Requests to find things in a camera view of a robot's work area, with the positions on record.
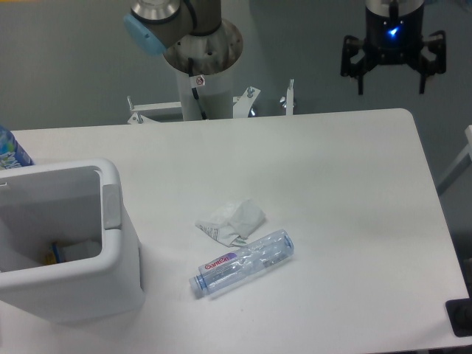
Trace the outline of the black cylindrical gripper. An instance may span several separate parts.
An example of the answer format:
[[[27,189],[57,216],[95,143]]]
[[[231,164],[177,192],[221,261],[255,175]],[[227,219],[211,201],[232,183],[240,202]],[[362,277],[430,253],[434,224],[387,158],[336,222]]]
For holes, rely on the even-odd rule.
[[[423,4],[366,4],[364,40],[346,35],[341,51],[342,77],[357,80],[358,95],[364,94],[364,76],[382,59],[396,63],[401,53],[415,48],[422,38]],[[447,45],[444,30],[433,32],[422,40],[426,52],[420,53],[420,94],[426,81],[447,70]]]

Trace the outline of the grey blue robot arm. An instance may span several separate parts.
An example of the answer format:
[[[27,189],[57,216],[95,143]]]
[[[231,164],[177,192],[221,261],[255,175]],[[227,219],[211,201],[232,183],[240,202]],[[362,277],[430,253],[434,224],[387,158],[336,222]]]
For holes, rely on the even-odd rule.
[[[347,35],[341,51],[340,74],[358,81],[376,66],[406,64],[420,74],[420,90],[428,77],[443,74],[446,34],[422,34],[424,1],[366,1],[366,35]],[[163,55],[189,76],[225,72],[240,58],[243,39],[223,19],[220,1],[132,1],[123,18],[128,34],[148,55]]]

